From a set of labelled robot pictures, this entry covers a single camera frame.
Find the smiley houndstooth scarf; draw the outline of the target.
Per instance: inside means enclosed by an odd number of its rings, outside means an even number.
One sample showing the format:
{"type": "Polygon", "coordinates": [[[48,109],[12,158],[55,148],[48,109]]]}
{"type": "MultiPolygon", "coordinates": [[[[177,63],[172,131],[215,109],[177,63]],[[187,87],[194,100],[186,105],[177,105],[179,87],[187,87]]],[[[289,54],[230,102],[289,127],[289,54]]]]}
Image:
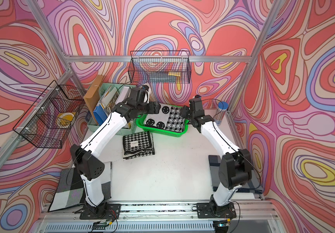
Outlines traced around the smiley houndstooth scarf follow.
{"type": "Polygon", "coordinates": [[[185,119],[180,116],[180,107],[161,104],[158,114],[147,115],[143,125],[169,132],[181,133],[185,130],[185,119]]]}

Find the grey black checked scarf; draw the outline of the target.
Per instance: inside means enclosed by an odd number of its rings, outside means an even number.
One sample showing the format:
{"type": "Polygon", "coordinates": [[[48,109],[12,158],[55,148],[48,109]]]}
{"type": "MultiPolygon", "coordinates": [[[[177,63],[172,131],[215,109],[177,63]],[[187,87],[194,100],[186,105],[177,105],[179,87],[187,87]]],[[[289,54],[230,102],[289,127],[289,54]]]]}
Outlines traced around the grey black checked scarf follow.
{"type": "Polygon", "coordinates": [[[111,163],[104,164],[99,177],[88,181],[76,168],[62,170],[54,199],[48,212],[63,210],[81,204],[94,206],[111,198],[111,163]]]}

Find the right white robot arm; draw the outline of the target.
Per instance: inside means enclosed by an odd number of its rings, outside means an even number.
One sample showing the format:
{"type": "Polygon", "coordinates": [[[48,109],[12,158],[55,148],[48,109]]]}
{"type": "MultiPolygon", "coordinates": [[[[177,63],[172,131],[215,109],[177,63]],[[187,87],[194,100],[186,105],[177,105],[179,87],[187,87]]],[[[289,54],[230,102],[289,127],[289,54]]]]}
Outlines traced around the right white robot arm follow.
{"type": "Polygon", "coordinates": [[[205,136],[220,156],[218,171],[220,184],[208,203],[196,204],[198,217],[235,218],[236,211],[232,198],[252,179],[253,164],[250,152],[232,143],[219,129],[213,117],[205,114],[200,95],[190,99],[189,106],[182,107],[180,116],[205,136]]]}

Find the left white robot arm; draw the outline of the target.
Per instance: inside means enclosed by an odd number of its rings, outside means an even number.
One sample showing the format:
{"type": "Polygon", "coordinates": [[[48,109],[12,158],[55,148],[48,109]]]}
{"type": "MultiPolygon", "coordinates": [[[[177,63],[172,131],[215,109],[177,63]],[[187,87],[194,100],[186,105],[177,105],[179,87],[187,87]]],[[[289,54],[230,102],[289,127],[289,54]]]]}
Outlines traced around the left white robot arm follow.
{"type": "Polygon", "coordinates": [[[159,113],[161,105],[150,102],[149,95],[147,85],[132,88],[129,96],[114,106],[110,116],[87,140],[70,148],[74,166],[84,185],[84,211],[95,219],[106,216],[107,198],[102,184],[111,178],[111,163],[99,160],[101,152],[127,123],[143,114],[159,113]]]}

